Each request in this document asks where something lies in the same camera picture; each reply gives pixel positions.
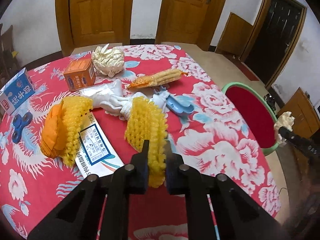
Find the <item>beige paper wad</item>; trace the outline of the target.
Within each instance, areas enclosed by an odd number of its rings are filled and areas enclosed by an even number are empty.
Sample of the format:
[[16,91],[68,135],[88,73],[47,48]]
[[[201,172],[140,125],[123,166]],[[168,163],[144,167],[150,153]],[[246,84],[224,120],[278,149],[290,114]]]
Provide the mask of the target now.
[[292,116],[292,112],[290,111],[284,112],[277,119],[276,123],[274,124],[274,133],[275,133],[276,142],[279,144],[279,146],[283,146],[286,144],[286,139],[280,135],[279,129],[281,127],[284,127],[290,132],[292,132],[293,131],[292,126],[294,125],[294,123],[295,123],[295,117]]

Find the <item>orange mesh bag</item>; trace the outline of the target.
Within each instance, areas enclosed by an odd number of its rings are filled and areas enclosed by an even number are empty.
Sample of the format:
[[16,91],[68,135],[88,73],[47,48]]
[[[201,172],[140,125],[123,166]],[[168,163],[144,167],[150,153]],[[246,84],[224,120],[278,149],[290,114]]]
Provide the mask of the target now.
[[52,159],[61,156],[66,146],[67,129],[62,120],[62,110],[62,101],[50,109],[41,134],[41,152]]

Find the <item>yellow foam fruit net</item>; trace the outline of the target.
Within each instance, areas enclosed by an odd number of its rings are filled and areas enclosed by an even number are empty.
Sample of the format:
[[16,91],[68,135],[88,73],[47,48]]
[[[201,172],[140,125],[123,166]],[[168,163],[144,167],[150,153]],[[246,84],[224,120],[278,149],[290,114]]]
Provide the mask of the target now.
[[142,96],[133,99],[124,138],[138,152],[142,151],[144,141],[149,141],[149,187],[158,188],[165,181],[167,128],[167,119],[154,102]]

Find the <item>white cloth glove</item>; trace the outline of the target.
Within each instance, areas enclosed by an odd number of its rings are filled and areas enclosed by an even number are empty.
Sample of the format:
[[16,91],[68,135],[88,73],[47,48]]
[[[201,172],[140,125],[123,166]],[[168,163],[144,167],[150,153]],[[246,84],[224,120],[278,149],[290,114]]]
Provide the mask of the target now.
[[80,96],[93,101],[93,108],[102,108],[107,114],[121,116],[129,120],[132,109],[132,97],[123,96],[122,82],[103,83],[78,90]]

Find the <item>wooden sideboard cabinet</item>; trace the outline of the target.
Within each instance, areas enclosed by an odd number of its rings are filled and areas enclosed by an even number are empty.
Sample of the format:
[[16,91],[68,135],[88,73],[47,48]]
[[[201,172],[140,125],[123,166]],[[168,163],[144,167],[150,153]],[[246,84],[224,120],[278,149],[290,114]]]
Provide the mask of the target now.
[[311,101],[300,87],[280,109],[277,116],[287,111],[291,112],[291,115],[295,118],[292,129],[297,135],[310,139],[319,130],[319,117]]

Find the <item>red green plastic basin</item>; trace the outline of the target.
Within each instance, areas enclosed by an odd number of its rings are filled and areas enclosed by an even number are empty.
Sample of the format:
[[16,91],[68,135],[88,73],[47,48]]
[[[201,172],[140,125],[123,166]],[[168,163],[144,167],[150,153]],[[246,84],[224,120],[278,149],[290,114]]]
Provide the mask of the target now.
[[231,82],[222,88],[255,136],[265,156],[278,147],[274,124],[277,118],[267,102],[251,87]]

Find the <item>white blue paper envelope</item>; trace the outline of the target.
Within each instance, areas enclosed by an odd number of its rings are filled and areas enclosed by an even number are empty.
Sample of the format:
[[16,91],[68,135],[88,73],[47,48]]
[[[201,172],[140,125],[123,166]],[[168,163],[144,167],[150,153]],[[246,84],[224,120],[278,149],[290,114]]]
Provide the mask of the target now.
[[93,113],[85,116],[78,141],[75,163],[84,178],[108,176],[124,166]]

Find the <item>red door mat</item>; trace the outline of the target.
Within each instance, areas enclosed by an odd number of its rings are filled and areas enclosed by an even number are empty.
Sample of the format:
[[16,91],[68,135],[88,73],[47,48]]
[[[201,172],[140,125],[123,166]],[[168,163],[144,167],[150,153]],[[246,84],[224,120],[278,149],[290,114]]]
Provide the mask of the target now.
[[244,74],[250,81],[259,81],[259,78],[242,62],[234,59],[232,59],[232,62],[242,72],[242,74]]

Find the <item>blue fidget spinner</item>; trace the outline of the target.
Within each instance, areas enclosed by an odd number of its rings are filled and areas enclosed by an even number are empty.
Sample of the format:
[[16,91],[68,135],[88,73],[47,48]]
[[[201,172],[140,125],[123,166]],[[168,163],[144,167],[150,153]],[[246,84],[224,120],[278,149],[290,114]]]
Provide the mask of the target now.
[[13,143],[20,142],[23,129],[31,123],[32,119],[33,115],[30,112],[25,113],[23,116],[20,114],[15,115],[12,121],[14,131],[11,138]]

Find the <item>dark entrance door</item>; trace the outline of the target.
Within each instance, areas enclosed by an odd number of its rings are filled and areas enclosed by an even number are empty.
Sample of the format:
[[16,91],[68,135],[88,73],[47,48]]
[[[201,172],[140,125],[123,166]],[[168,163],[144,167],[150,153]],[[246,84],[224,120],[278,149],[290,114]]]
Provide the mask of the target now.
[[296,0],[262,0],[240,61],[267,89],[293,53],[306,12],[307,7]]

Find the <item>red floral tablecloth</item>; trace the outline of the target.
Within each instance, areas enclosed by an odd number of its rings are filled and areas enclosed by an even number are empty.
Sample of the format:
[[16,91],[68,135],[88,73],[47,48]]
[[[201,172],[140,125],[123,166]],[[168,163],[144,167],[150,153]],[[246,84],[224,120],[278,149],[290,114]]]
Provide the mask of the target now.
[[[168,86],[169,92],[195,111],[180,118],[166,111],[168,138],[175,153],[201,173],[227,174],[270,215],[280,210],[271,170],[254,134],[207,73],[179,46],[125,46],[125,71],[118,79],[127,85],[141,75],[178,68],[186,76]],[[71,62],[90,57],[81,53],[29,72],[35,93],[17,110],[33,120],[18,144],[12,142],[13,115],[1,121],[1,211],[22,237],[42,220],[83,179],[76,166],[46,158],[39,143],[51,107],[71,93],[63,73]],[[164,186],[130,198],[129,239],[187,239],[184,198],[171,196]]]

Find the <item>blue white milk carton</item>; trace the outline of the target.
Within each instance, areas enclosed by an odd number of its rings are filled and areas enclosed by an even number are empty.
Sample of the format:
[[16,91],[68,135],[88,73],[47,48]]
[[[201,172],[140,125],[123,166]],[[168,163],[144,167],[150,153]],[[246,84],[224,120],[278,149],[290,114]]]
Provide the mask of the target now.
[[20,70],[1,89],[1,107],[11,115],[35,93],[33,82],[26,68]]

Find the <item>orange cardboard box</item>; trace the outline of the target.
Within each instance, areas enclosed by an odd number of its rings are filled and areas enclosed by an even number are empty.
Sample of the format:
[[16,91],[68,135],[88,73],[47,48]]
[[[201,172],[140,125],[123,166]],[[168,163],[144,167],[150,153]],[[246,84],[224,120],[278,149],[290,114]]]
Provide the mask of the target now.
[[63,75],[71,92],[93,86],[95,83],[95,71],[92,59],[71,61]]

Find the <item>orange wrapped snack pack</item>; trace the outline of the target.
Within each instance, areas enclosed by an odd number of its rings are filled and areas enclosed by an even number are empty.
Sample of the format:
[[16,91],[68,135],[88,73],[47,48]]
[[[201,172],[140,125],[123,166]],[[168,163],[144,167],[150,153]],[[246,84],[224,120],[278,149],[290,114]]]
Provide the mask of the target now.
[[161,86],[170,82],[177,81],[182,76],[188,76],[188,73],[183,72],[180,69],[167,69],[152,75],[137,77],[127,86],[127,89]]

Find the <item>right wooden door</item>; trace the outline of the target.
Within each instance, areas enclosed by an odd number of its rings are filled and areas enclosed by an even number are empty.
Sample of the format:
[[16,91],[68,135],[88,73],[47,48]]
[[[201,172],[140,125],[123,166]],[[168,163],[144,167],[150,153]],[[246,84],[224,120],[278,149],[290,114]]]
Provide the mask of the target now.
[[162,0],[155,42],[210,47],[226,0]]

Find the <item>wooden door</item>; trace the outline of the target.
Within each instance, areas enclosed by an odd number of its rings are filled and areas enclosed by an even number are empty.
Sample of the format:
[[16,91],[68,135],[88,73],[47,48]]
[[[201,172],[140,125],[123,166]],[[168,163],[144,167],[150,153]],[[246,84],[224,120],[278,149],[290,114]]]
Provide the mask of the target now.
[[55,0],[55,15],[64,56],[96,44],[130,43],[133,0]]
[[210,47],[226,0],[162,0],[155,42]]

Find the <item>left wooden door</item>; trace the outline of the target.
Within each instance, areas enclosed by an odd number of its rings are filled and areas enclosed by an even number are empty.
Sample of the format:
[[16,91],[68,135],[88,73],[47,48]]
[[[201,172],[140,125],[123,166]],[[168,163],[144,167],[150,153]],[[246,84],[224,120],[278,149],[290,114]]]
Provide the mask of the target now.
[[133,0],[55,0],[55,15],[64,56],[96,44],[130,43]]

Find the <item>wooden wall cabinet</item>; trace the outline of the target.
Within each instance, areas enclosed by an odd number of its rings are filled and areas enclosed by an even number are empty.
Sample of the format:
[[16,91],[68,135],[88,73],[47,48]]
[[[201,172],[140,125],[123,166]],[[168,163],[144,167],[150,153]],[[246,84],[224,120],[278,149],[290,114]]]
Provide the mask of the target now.
[[215,52],[240,56],[252,33],[253,25],[231,12],[221,34]]

